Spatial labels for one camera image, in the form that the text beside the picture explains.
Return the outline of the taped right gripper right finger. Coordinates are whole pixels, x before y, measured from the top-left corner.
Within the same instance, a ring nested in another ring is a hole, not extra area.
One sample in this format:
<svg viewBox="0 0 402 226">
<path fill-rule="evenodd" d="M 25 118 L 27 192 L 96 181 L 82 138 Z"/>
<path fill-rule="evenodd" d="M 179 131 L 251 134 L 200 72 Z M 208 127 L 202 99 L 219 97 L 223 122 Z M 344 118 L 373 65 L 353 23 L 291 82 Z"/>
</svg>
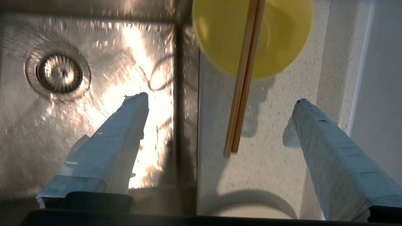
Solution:
<svg viewBox="0 0 402 226">
<path fill-rule="evenodd" d="M 283 144 L 302 150 L 326 220 L 401 221 L 401 186 L 309 100 L 297 100 Z"/>
</svg>

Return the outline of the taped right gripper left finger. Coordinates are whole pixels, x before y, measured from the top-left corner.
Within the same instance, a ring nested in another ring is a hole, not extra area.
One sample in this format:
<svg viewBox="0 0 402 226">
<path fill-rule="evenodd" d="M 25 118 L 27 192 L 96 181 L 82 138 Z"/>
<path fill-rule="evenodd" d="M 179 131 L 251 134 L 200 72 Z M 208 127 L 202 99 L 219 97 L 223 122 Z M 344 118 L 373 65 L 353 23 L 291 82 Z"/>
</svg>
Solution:
<svg viewBox="0 0 402 226">
<path fill-rule="evenodd" d="M 82 136 L 61 169 L 36 196 L 39 207 L 75 191 L 127 194 L 149 113 L 145 92 L 125 96 L 96 132 Z"/>
</svg>

